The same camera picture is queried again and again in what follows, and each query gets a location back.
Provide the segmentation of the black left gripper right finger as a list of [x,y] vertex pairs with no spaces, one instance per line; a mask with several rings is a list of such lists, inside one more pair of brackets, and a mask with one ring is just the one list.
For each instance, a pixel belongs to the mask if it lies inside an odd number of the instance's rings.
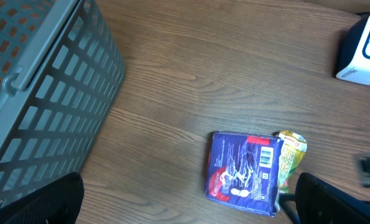
[[301,223],[370,223],[369,204],[307,172],[298,178],[295,204]]

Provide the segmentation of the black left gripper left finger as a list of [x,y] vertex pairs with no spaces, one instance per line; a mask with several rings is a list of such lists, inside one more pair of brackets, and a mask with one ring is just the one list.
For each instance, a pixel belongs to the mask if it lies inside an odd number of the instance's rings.
[[75,223],[84,194],[81,175],[69,173],[1,208],[0,224]]

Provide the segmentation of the green snack pouch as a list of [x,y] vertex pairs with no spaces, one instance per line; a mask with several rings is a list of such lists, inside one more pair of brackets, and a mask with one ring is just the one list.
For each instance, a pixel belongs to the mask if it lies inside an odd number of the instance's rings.
[[307,151],[307,141],[301,135],[283,130],[278,135],[284,143],[279,157],[278,188],[279,193],[289,193],[289,178],[296,171]]

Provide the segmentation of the purple snack packet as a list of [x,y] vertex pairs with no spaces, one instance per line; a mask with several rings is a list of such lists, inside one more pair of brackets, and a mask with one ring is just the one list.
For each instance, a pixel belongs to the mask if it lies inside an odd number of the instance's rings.
[[277,136],[213,133],[205,197],[227,207],[273,217],[283,143]]

